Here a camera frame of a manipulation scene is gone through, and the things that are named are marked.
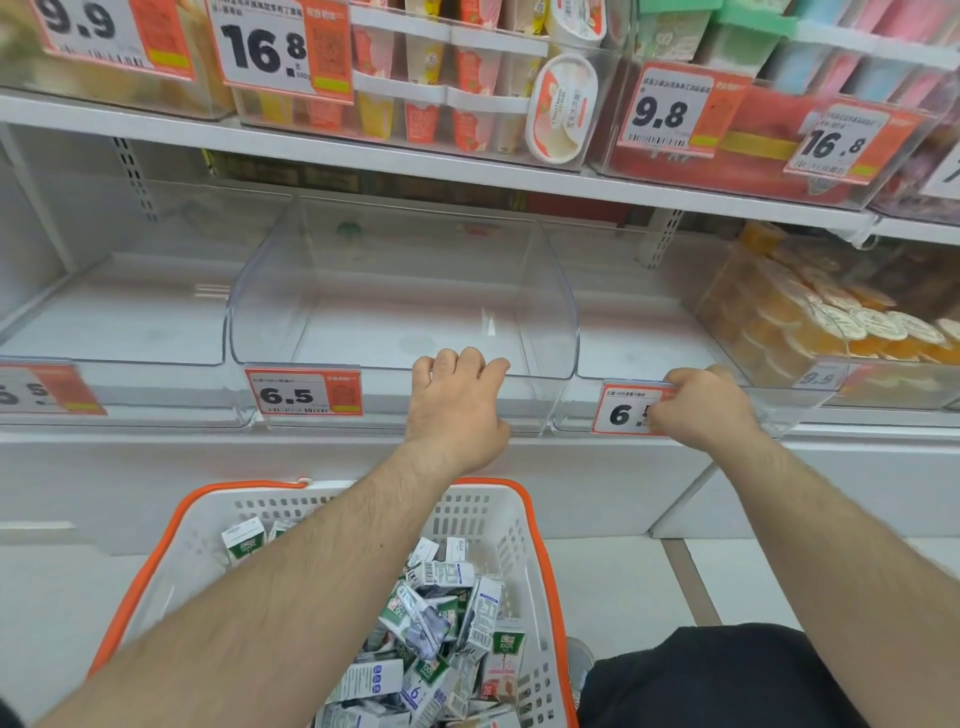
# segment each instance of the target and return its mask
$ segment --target hand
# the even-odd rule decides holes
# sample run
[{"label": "hand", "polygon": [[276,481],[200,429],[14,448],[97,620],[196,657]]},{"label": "hand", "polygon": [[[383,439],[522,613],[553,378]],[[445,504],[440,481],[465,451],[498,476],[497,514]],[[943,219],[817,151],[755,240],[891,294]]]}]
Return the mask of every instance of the hand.
[{"label": "hand", "polygon": [[456,479],[489,465],[506,449],[510,426],[496,417],[496,396],[508,369],[506,359],[487,364],[473,347],[459,357],[442,349],[436,359],[417,360],[404,443],[420,454],[420,462]]},{"label": "hand", "polygon": [[677,385],[677,395],[650,408],[651,429],[714,459],[730,445],[762,432],[750,398],[723,367],[674,369],[666,381]]}]

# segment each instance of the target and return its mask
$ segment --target shopping basket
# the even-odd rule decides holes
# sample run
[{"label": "shopping basket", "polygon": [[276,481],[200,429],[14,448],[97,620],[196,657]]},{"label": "shopping basket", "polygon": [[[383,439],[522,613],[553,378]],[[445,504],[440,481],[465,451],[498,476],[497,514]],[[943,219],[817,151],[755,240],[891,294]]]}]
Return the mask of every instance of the shopping basket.
[{"label": "shopping basket", "polygon": [[[250,480],[191,493],[121,600],[89,674],[227,571],[223,531],[253,516],[268,529],[274,519],[299,521],[349,485],[340,480]],[[481,571],[502,576],[500,616],[519,619],[527,633],[517,680],[522,728],[576,728],[564,616],[527,492],[512,480],[458,480],[437,503],[422,535],[437,542],[447,536],[466,538],[469,560]]]}]

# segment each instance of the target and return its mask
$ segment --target floor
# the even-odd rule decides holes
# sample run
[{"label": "floor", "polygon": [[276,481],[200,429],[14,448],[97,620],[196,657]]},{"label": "floor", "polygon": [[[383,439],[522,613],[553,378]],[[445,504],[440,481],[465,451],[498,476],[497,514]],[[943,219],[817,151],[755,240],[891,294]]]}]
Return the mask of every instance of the floor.
[{"label": "floor", "polygon": [[[960,539],[911,543],[960,574]],[[756,541],[624,537],[546,545],[566,632],[597,658],[654,646],[695,623],[799,626]],[[40,717],[84,679],[142,562],[88,545],[0,546],[0,645],[18,656],[0,661],[0,695],[25,719]]]}]

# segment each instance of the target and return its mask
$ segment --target black pants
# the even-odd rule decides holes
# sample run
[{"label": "black pants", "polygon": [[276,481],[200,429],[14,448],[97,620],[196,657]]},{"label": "black pants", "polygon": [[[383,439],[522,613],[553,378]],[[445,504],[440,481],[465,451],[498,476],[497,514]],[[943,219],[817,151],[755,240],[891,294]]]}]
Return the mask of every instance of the black pants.
[{"label": "black pants", "polygon": [[581,728],[867,728],[803,632],[682,627],[654,649],[599,661]]}]

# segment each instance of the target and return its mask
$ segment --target price tag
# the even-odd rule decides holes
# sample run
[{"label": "price tag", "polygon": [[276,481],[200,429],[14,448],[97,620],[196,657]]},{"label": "price tag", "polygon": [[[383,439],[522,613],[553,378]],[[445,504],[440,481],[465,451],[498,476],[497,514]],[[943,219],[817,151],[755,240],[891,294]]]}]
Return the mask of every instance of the price tag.
[{"label": "price tag", "polygon": [[819,389],[837,392],[847,380],[850,367],[847,364],[817,362],[801,376],[791,389]]},{"label": "price tag", "polygon": [[920,194],[960,200],[960,142],[954,145],[933,171],[926,184],[920,188]]},{"label": "price tag", "polygon": [[69,364],[0,364],[0,416],[106,415]]},{"label": "price tag", "polygon": [[348,5],[207,0],[224,83],[353,103]]},{"label": "price tag", "polygon": [[648,62],[617,145],[713,157],[750,81],[682,63]]},{"label": "price tag", "polygon": [[783,171],[869,184],[923,120],[912,111],[834,104]]},{"label": "price tag", "polygon": [[661,400],[672,400],[676,391],[670,384],[606,383],[600,393],[590,432],[596,435],[653,435],[647,412]]},{"label": "price tag", "polygon": [[46,51],[195,79],[177,0],[31,0]]},{"label": "price tag", "polygon": [[265,415],[363,417],[360,373],[347,369],[248,369]]}]

